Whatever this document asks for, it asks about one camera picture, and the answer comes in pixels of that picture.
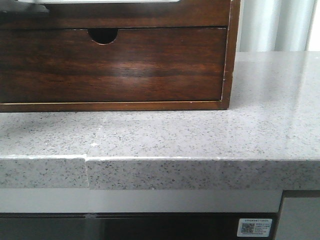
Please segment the dark gripper finger tip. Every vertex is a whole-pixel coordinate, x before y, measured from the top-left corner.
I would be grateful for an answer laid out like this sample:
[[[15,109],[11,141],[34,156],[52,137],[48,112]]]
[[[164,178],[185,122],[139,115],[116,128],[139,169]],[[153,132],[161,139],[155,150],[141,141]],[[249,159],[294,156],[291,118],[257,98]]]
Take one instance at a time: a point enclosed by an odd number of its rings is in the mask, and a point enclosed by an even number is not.
[[[50,11],[40,4],[17,0],[1,0],[0,12],[3,14],[48,14]]]

